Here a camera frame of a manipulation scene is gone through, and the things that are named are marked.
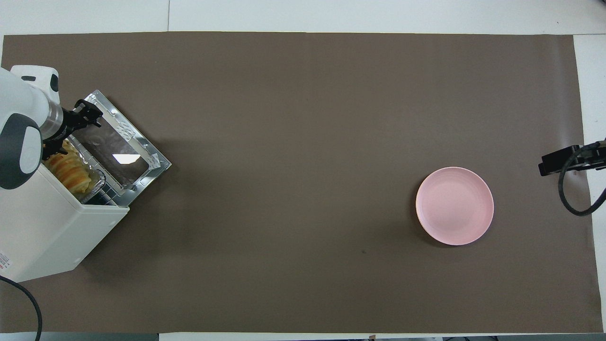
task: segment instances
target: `label on oven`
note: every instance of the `label on oven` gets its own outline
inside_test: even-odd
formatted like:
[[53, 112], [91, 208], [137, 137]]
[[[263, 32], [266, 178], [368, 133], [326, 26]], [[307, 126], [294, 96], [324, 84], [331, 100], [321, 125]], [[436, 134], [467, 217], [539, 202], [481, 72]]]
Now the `label on oven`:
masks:
[[6, 271], [11, 264], [10, 258], [4, 252], [0, 251], [0, 272]]

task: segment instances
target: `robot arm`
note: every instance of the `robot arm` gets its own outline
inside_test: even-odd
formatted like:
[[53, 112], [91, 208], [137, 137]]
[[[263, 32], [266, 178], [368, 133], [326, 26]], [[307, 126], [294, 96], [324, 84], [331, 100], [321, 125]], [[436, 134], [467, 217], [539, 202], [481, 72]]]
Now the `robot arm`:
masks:
[[80, 100], [72, 111], [59, 105], [59, 76], [43, 66], [0, 68], [0, 190], [25, 183], [40, 160], [57, 153], [63, 139], [102, 113]]

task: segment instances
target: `white table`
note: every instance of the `white table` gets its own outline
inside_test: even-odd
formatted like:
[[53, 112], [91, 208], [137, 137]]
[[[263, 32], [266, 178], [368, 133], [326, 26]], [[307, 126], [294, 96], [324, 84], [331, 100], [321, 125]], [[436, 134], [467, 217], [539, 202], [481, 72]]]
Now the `white table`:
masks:
[[[164, 31], [574, 35], [584, 143], [606, 137], [606, 4], [600, 0], [0, 0], [0, 41], [12, 34]], [[588, 171], [588, 180], [594, 201], [606, 187], [606, 170]], [[606, 208], [593, 214], [593, 237], [606, 326]], [[372, 333], [174, 333], [161, 340], [366, 339]]]

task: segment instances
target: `croissant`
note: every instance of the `croissant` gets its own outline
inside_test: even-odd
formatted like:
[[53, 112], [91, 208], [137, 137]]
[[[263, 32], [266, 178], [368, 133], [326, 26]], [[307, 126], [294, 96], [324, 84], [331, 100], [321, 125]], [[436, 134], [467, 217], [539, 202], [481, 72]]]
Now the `croissant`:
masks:
[[88, 172], [71, 145], [63, 141], [63, 148], [67, 155], [54, 154], [44, 164], [70, 193], [84, 193], [91, 182]]

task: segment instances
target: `plate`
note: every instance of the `plate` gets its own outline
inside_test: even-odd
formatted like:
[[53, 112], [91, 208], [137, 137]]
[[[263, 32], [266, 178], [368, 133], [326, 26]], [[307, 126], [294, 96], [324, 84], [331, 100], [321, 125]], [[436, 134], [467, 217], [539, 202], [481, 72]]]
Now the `plate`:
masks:
[[461, 167], [446, 167], [421, 183], [416, 212], [434, 239], [448, 245], [464, 245], [488, 230], [494, 201], [490, 188], [478, 174]]

